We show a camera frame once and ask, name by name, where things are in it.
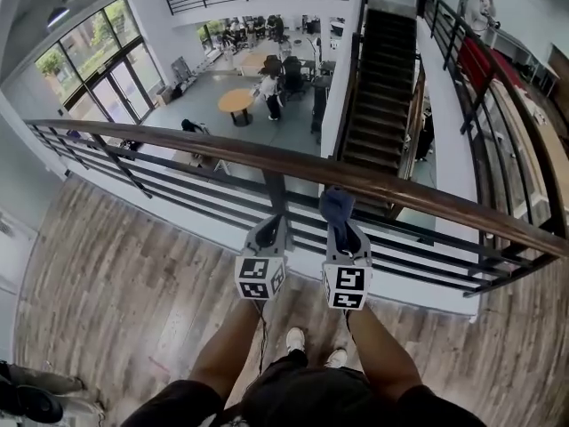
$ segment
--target ceiling light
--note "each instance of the ceiling light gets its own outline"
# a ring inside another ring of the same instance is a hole
[[[58,8],[55,8],[52,13],[50,14],[50,17],[47,20],[47,27],[51,27],[52,25],[54,25],[55,23],[59,22],[60,20],[62,20],[67,13],[69,12],[68,8],[64,8],[63,6],[60,6]]]

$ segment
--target office chair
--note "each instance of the office chair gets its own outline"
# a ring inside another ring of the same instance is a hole
[[[304,90],[304,78],[301,74],[301,63],[298,60],[290,60],[284,64],[284,90],[286,91],[287,100],[290,100],[293,95],[306,94]]]

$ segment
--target staircase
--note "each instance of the staircase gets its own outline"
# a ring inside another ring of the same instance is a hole
[[[368,10],[341,161],[397,175],[413,96],[415,38],[414,19]],[[374,206],[389,209],[387,204]]]

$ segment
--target white shirt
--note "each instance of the white shirt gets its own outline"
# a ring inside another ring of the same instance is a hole
[[[259,86],[260,94],[265,98],[265,100],[276,94],[276,79],[271,79],[270,76],[265,77]]]
[[[484,13],[492,17],[496,15],[496,8],[490,0],[468,0],[464,20],[481,37],[488,29],[488,18]]]

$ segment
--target white sneaker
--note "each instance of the white sneaker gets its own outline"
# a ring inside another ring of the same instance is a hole
[[[293,327],[286,335],[286,350],[291,352],[293,350],[304,351],[304,333],[298,328]]]
[[[347,361],[348,361],[348,353],[343,348],[339,348],[330,355],[330,357],[324,364],[324,367],[328,368],[344,367]]]

